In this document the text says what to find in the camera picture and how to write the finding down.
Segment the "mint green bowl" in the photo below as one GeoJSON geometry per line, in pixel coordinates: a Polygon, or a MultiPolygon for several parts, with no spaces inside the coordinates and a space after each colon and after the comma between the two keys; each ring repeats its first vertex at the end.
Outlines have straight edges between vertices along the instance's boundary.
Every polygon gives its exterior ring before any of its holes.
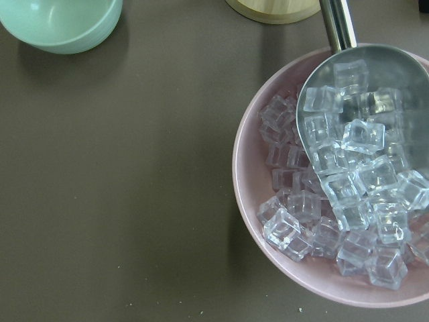
{"type": "Polygon", "coordinates": [[[18,40],[54,54],[77,54],[104,42],[115,29],[122,1],[1,2],[1,24],[18,40]]]}

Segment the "wooden stand with round base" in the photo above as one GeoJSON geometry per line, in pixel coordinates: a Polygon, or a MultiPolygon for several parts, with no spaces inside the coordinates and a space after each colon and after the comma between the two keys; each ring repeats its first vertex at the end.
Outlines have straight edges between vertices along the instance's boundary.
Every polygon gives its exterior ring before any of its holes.
{"type": "Polygon", "coordinates": [[[275,0],[275,1],[236,1],[226,3],[242,16],[253,21],[279,25],[305,20],[320,11],[319,1],[275,0]]]}

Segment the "pink bowl of ice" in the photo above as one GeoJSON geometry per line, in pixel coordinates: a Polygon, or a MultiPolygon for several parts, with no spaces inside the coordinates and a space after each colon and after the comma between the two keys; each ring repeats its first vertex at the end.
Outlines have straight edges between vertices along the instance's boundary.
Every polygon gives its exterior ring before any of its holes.
{"type": "Polygon", "coordinates": [[[297,85],[330,56],[325,47],[309,52],[282,67],[256,92],[244,112],[233,148],[233,184],[237,204],[249,233],[265,256],[288,278],[326,299],[374,309],[401,307],[428,299],[428,266],[410,264],[398,290],[373,286],[365,276],[341,276],[333,261],[304,258],[295,262],[272,248],[262,236],[256,217],[259,205],[274,195],[271,172],[265,164],[267,145],[259,134],[259,110],[276,95],[295,95],[297,85]]]}

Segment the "steel ice scoop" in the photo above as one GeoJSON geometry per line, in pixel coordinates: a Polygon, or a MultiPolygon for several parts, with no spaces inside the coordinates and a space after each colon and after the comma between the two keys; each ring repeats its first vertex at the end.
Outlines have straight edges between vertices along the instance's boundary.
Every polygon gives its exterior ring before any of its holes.
{"type": "Polygon", "coordinates": [[[392,46],[358,45],[346,1],[321,1],[320,8],[332,54],[312,70],[298,97],[296,123],[304,149],[310,147],[304,132],[304,119],[308,115],[304,110],[306,89],[332,85],[336,63],[362,59],[369,68],[369,90],[391,87],[405,91],[405,138],[410,149],[410,164],[428,176],[427,63],[392,46]]]}

